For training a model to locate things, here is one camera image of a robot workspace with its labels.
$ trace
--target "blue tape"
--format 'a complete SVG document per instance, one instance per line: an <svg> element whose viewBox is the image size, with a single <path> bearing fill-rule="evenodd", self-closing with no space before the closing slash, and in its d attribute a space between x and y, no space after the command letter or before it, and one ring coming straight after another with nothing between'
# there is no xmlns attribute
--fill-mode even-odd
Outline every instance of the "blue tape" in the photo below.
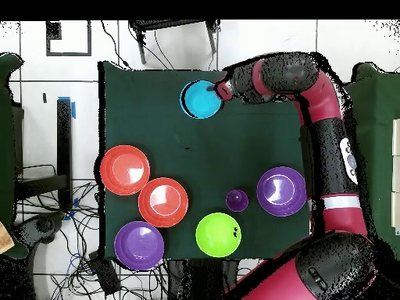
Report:
<svg viewBox="0 0 400 300"><path fill-rule="evenodd" d="M70 100L71 101L71 97L59 97L59 100ZM71 102L71 116L76 119L77 115L75 112L75 102Z"/></svg>
<svg viewBox="0 0 400 300"><path fill-rule="evenodd" d="M74 200L73 200L73 207L75 207L75 208L78 208L79 207L79 199L78 198L75 198ZM71 216L75 216L75 213L76 213L77 211L75 211L75 210L71 210L70 211L70 215ZM69 221L69 220L71 220L71 218L69 217L69 216L66 216L66 217L64 217L64 221Z"/></svg>
<svg viewBox="0 0 400 300"><path fill-rule="evenodd" d="M75 115L75 102L71 102L71 116L76 119L77 116Z"/></svg>

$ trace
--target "green cloth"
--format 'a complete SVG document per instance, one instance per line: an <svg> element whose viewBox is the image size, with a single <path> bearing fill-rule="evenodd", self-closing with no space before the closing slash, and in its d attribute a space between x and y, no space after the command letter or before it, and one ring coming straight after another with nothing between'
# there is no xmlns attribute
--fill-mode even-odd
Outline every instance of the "green cloth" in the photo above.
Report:
<svg viewBox="0 0 400 300"><path fill-rule="evenodd" d="M9 90L9 76L22 65L15 54L0 55L0 221L14 240L14 247L5 255L20 259L27 256L28 250L13 237L15 220L15 180L16 154L14 148L13 111Z"/></svg>
<svg viewBox="0 0 400 300"><path fill-rule="evenodd" d="M290 102L242 105L227 102L207 120L184 115L179 95L193 80L216 80L223 72L126 71L104 62L105 145L137 146L145 152L152 177L171 177L186 188L190 208L175 227L160 229L166 242L165 258L204 258L195 243L200 219L213 212L235 218L242 241L232 259L271 258L309 232L305 205L289 217L274 217L257 202L259 178L271 167L290 166L303 173L297 110ZM358 67L350 94L361 152L366 158L370 204L378 235L399 259L400 236L391 227L392 120L400 118L400 76L378 73L369 63ZM248 208L230 212L225 196L244 189ZM118 230L141 220L138 195L120 197L106 191L107 257L115 257Z"/></svg>
<svg viewBox="0 0 400 300"><path fill-rule="evenodd" d="M400 236L391 226L393 120L400 119L400 75L380 73L369 63L358 67L346 87L357 120L357 140L366 159L366 176L377 234L400 258Z"/></svg>
<svg viewBox="0 0 400 300"><path fill-rule="evenodd" d="M165 258L205 258L195 241L198 222L222 212L240 224L241 243L232 259L271 258L309 233L309 212L288 217L265 212L255 196L259 178L275 166L300 173L300 121L290 103L242 105L227 102L215 116L194 120L179 103L180 92L193 80L214 81L223 72L126 71L104 62L105 148L133 145L148 157L151 179L170 177L186 189L189 209L176 226L160 229ZM225 198L231 189L248 193L248 208L231 212ZM105 256L115 257L118 230L142 220L138 194L118 196L105 191Z"/></svg>

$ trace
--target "red robot arm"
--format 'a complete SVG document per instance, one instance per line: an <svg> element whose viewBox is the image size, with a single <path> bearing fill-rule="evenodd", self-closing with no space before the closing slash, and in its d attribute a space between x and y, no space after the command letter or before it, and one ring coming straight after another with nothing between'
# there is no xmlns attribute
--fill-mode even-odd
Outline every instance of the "red robot arm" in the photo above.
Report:
<svg viewBox="0 0 400 300"><path fill-rule="evenodd" d="M214 87L225 101L262 103L277 95L294 101L312 223L310 237L253 270L227 300L330 300L361 293L377 272L331 79L314 56L301 52L262 55L226 71Z"/></svg>

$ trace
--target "floor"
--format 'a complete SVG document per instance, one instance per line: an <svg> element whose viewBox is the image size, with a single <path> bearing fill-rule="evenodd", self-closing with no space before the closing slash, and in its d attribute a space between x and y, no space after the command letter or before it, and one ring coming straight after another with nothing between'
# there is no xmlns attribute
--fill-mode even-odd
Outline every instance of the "floor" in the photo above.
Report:
<svg viewBox="0 0 400 300"><path fill-rule="evenodd" d="M51 41L50 51L86 52L87 22L61 21L61 24L62 38ZM24 61L21 69L12 73L9 84L14 100L21 102L25 109L25 166L56 164L56 100L69 96L71 102L76 104L72 130L73 186L77 187L77 198L85 188L95 184L93 165L98 155L97 61L113 61L121 66L122 61L126 61L136 70L163 69L163 65L148 50L145 50L147 63L141 64L138 45L130 35L127 21L104 21L104 24L115 44L103 30L101 21L91 21L91 56L46 56L45 22L0 22L0 52L14 52ZM267 52L318 51L327 57L336 74L348 82L352 67L359 62L371 61L386 71L395 71L400 67L399 27L400 23L392 20L222 20L218 58L212 57L204 23L157 30L156 37L174 69L221 70ZM147 33L146 43L148 49L168 66L153 32ZM24 176L46 176L52 171L49 166L30 168L25 169ZM94 187L80 204L96 208L95 192ZM37 212L38 208L29 204L24 202L18 205L17 222L32 216L28 213ZM84 215L77 214L76 218L82 221ZM84 237L87 250L92 252L98 247L98 219L89 219L88 225L91 229L85 231ZM62 231L71 250L76 251L77 232L71 220L63 221ZM55 290L53 280L60 282L71 271L66 238L58 233L50 245L40 245L37 250L34 264L37 300L51 300ZM258 263L256 259L243 260L241 276ZM124 287L143 288L142 294L150 297L150 292L145 290L157 285L154 276L148 273L132 275L119 267L116 269ZM161 299L160 290L151 293L154 300ZM92 299L139 300L138 296L126 290L116 294L115 298L95 294ZM89 299L86 296L74 300Z"/></svg>

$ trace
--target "purple plate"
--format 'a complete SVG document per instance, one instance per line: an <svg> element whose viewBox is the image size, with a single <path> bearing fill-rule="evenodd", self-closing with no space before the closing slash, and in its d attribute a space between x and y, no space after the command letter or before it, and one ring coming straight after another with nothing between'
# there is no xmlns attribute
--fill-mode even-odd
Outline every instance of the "purple plate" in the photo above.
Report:
<svg viewBox="0 0 400 300"><path fill-rule="evenodd" d="M227 194L226 203L232 212L243 212L248 206L248 197L242 190L232 190Z"/></svg>
<svg viewBox="0 0 400 300"><path fill-rule="evenodd" d="M157 266L164 254L164 240L150 223L134 221L123 226L114 241L116 257L131 270Z"/></svg>
<svg viewBox="0 0 400 300"><path fill-rule="evenodd" d="M257 199L274 216L295 214L307 200L304 177L286 166L272 168L257 184Z"/></svg>

